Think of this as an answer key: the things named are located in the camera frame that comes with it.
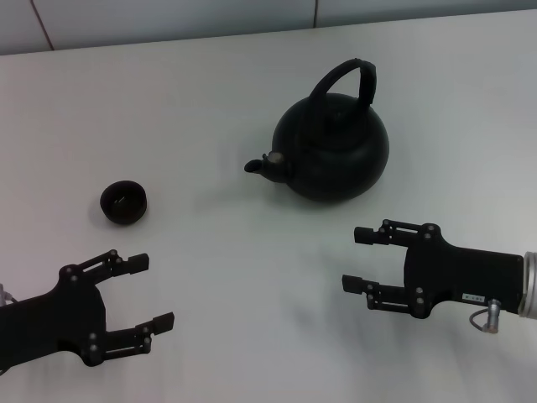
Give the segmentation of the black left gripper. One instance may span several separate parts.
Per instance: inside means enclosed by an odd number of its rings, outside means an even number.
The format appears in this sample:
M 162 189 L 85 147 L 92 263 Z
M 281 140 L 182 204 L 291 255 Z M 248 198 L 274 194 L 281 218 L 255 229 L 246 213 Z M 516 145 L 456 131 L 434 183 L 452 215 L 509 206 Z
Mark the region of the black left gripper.
M 147 254 L 123 259 L 112 249 L 77 266 L 62 268 L 51 291 L 3 306 L 1 365 L 14 367 L 53 353 L 71 352 L 93 367 L 112 359 L 149 354 L 153 336 L 173 329 L 174 313 L 107 332 L 105 306 L 96 287 L 112 277 L 148 269 Z

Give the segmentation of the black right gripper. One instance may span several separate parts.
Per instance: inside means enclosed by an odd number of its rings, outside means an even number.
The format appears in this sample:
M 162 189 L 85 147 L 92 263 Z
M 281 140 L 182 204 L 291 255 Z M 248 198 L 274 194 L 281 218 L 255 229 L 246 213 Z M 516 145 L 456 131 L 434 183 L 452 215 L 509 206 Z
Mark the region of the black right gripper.
M 355 243 L 406 247 L 404 286 L 382 285 L 343 275 L 346 293 L 366 296 L 372 311 L 392 311 L 425 319 L 432 309 L 455 301 L 486 306 L 495 299 L 516 314 L 523 295 L 524 260 L 503 254 L 449 244 L 438 226 L 384 219 L 377 231 L 356 227 Z

